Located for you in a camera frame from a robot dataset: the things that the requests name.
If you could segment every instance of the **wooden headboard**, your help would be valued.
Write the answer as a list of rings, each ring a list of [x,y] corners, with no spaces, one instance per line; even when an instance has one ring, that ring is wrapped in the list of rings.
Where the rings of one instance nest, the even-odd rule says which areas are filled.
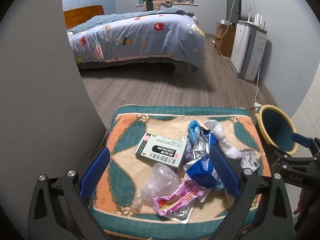
[[[103,15],[102,5],[87,6],[64,12],[67,29],[90,20],[93,16]]]

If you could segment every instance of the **white appliance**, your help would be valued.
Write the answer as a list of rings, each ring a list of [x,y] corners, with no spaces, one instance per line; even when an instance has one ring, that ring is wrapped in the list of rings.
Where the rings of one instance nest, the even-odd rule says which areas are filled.
[[[246,21],[239,21],[231,54],[238,78],[254,81],[261,65],[267,32]]]

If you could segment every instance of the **wooden floor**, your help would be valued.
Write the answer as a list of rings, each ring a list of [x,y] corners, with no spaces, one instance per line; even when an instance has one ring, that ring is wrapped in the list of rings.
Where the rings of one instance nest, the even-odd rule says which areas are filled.
[[[174,78],[170,64],[128,64],[80,70],[89,96],[106,127],[122,105],[253,107],[256,84],[236,77],[230,61],[205,39],[203,67],[191,78]],[[263,86],[257,102],[274,104]]]

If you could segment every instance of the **wooden cabinet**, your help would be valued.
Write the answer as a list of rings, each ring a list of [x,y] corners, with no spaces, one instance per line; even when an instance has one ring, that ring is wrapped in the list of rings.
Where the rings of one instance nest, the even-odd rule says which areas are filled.
[[[221,37],[227,31],[227,28],[228,25],[217,22],[214,47],[216,48],[219,55],[222,54],[225,57],[231,57],[233,42],[236,35],[236,27],[230,25],[228,28],[228,32],[223,36],[221,41]]]

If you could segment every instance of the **yellow trash can rim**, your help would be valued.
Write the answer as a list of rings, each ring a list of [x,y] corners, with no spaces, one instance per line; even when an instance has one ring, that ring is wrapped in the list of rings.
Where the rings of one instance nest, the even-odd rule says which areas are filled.
[[[286,120],[287,122],[289,123],[291,129],[293,132],[297,132],[296,131],[296,128],[294,127],[294,124],[293,122],[291,121],[291,119],[286,115],[286,113],[284,111],[282,111],[281,109],[279,109],[278,107],[276,106],[272,106],[272,105],[263,105],[261,106],[260,110],[259,110],[259,113],[256,113],[254,115],[255,118],[257,118],[258,120],[258,126],[259,126],[259,129],[260,129],[260,132],[262,134],[262,136],[265,138],[266,142],[268,144],[273,144],[274,146],[276,146],[276,144],[271,140],[270,136],[268,135],[266,129],[264,128],[264,125],[263,125],[263,122],[262,122],[262,113],[263,110],[266,110],[266,109],[271,109],[271,110],[274,110],[276,112],[278,112],[279,114],[281,114]],[[294,143],[294,147],[293,149],[290,151],[290,152],[286,152],[287,154],[289,155],[292,155],[294,154],[298,149],[298,144],[295,142]]]

